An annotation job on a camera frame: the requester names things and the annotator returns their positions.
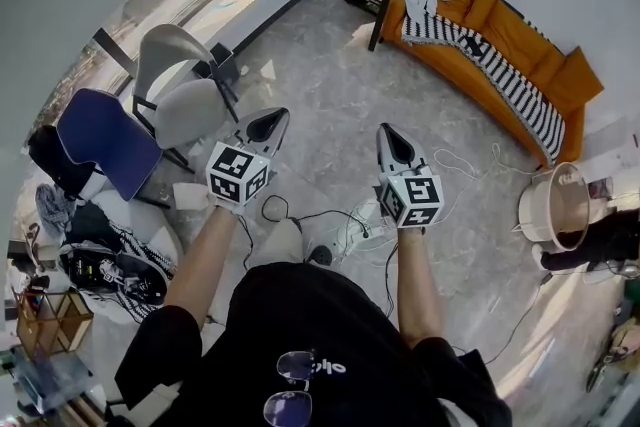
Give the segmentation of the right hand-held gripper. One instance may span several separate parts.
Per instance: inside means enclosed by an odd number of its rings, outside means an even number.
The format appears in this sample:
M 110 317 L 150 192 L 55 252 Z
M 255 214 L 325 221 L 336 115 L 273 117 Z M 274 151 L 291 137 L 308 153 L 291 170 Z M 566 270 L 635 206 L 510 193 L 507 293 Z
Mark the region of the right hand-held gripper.
M 433 225 L 444 208 L 440 176 L 426 164 L 420 143 L 405 130 L 382 123 L 377 130 L 379 185 L 383 216 L 398 229 Z

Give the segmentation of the black glass cabinet door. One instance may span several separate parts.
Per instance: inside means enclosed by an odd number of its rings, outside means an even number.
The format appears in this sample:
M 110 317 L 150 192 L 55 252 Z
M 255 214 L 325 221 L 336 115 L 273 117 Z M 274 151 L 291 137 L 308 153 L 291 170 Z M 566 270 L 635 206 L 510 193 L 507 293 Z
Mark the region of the black glass cabinet door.
M 381 36 L 382 27 L 384 25 L 384 20 L 389 8 L 391 0 L 382 0 L 379 6 L 379 10 L 376 16 L 374 28 L 371 33 L 371 37 L 368 43 L 368 50 L 373 52 L 376 46 L 383 40 Z

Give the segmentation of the grey chair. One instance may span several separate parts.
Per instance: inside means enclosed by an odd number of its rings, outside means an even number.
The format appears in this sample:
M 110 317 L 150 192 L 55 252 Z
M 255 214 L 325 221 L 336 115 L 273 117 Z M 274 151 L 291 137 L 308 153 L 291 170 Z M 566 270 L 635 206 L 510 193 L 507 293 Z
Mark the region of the grey chair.
M 132 93 L 134 116 L 154 137 L 163 157 L 193 173 L 178 147 L 216 130 L 215 109 L 222 104 L 233 120 L 238 97 L 232 85 L 211 78 L 197 78 L 176 86 L 158 100 L 150 100 L 151 86 L 170 67 L 187 61 L 210 63 L 207 49 L 190 33 L 173 24 L 150 29 L 141 39 L 138 68 Z

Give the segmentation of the white wristband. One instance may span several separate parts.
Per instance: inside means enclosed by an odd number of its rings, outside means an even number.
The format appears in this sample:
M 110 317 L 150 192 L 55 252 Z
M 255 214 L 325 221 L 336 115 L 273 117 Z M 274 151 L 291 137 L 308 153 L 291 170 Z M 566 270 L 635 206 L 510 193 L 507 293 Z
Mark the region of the white wristband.
M 246 209 L 245 205 L 234 203 L 233 201 L 229 201 L 219 196 L 215 196 L 214 199 L 217 207 L 223 208 L 233 213 L 234 215 L 241 216 L 245 212 L 245 209 Z

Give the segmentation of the white paper sheet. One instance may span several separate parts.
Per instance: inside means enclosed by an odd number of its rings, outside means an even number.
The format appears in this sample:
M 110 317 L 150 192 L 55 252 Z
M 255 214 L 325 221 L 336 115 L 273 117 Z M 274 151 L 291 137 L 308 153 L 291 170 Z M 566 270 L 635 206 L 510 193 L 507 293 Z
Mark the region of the white paper sheet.
M 209 191 L 199 183 L 177 182 L 173 186 L 175 208 L 179 211 L 202 211 L 209 206 Z

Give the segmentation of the person's right shoe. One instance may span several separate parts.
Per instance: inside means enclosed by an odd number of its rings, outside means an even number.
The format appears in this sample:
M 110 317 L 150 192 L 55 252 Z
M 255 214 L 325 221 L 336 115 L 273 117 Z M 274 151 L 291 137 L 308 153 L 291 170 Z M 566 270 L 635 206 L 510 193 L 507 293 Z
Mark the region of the person's right shoe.
M 329 247 L 318 245 L 310 252 L 305 262 L 330 267 L 333 262 L 333 253 Z

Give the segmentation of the black rectangular object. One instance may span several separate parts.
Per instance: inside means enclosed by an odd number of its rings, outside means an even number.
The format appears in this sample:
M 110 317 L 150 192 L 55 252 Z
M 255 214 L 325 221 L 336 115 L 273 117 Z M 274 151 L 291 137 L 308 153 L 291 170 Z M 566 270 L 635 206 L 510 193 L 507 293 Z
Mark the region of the black rectangular object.
M 461 35 L 458 46 L 472 59 L 481 59 L 491 48 L 491 44 L 479 33 Z

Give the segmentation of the black and white striped blanket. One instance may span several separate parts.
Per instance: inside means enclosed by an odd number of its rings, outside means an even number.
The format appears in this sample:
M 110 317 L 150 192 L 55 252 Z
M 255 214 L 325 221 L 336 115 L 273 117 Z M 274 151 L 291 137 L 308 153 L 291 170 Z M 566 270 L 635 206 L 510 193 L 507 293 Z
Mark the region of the black and white striped blanket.
M 491 48 L 481 59 L 472 59 L 464 53 L 458 46 L 458 39 L 461 35 L 473 33 L 479 32 L 438 14 L 430 16 L 425 13 L 417 20 L 406 16 L 402 23 L 404 42 L 449 47 L 459 59 L 464 60 L 464 63 L 460 60 L 444 63 L 444 69 L 453 73 L 449 80 L 494 117 L 510 112 L 535 142 L 542 153 L 542 162 L 555 165 L 566 132 L 563 116 L 488 40 Z

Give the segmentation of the blue chair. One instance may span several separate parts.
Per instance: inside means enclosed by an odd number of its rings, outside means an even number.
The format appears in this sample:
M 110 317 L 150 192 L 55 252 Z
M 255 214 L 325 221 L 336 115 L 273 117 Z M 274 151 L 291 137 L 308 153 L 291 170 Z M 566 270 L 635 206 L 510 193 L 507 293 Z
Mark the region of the blue chair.
M 130 201 L 163 156 L 154 137 L 119 99 L 96 89 L 77 90 L 57 122 L 68 158 L 94 163 L 123 200 Z

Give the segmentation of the orange wide cushion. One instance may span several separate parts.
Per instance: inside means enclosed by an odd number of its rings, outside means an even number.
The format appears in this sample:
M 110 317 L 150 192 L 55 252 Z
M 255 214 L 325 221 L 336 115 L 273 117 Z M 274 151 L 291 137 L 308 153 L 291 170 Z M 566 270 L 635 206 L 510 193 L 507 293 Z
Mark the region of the orange wide cushion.
M 545 89 L 565 56 L 504 2 L 497 0 L 481 34 L 536 87 Z

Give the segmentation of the person's black t-shirt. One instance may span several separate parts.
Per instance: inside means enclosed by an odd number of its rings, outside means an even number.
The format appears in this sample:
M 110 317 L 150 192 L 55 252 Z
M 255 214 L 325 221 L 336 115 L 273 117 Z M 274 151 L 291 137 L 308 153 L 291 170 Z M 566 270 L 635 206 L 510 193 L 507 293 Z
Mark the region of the person's black t-shirt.
M 349 279 L 309 264 L 251 269 L 236 287 L 226 327 L 204 349 L 193 316 L 166 306 L 140 325 L 116 373 L 135 406 L 158 385 L 177 385 L 159 427 L 269 427 L 267 400 L 288 390 L 277 362 L 309 352 L 309 427 L 512 427 L 477 353 L 457 356 L 441 338 L 408 345 Z

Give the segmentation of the black bag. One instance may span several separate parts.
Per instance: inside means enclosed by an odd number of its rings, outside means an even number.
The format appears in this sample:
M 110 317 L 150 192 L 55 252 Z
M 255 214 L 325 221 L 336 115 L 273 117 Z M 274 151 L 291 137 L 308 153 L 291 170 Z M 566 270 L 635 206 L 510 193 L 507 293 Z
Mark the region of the black bag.
M 40 126 L 27 145 L 31 159 L 68 197 L 91 199 L 104 187 L 106 177 L 94 163 L 75 164 L 69 159 L 54 126 Z

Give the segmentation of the grey striped cloth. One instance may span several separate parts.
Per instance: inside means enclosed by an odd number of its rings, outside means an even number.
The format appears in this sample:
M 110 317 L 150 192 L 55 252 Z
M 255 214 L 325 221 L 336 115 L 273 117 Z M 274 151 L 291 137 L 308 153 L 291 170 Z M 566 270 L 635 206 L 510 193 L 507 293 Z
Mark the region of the grey striped cloth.
M 57 184 L 40 184 L 35 191 L 35 205 L 47 234 L 54 239 L 63 238 L 75 213 L 75 200 Z

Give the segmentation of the eyeglasses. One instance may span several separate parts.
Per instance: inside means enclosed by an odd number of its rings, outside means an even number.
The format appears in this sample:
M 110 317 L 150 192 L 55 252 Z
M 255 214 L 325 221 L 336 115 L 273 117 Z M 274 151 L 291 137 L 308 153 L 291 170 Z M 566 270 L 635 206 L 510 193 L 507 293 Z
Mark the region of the eyeglasses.
M 302 383 L 303 387 L 277 392 L 267 399 L 263 417 L 271 427 L 308 426 L 312 415 L 309 384 L 315 367 L 313 352 L 289 351 L 279 357 L 277 373 L 290 384 Z

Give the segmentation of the wooden geometric frame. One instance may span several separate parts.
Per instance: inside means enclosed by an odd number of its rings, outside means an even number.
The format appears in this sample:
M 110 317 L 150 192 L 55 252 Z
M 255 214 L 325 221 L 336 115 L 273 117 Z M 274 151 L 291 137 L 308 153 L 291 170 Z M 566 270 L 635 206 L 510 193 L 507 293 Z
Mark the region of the wooden geometric frame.
M 17 335 L 31 360 L 70 353 L 81 345 L 94 314 L 75 291 L 22 292 L 17 303 Z

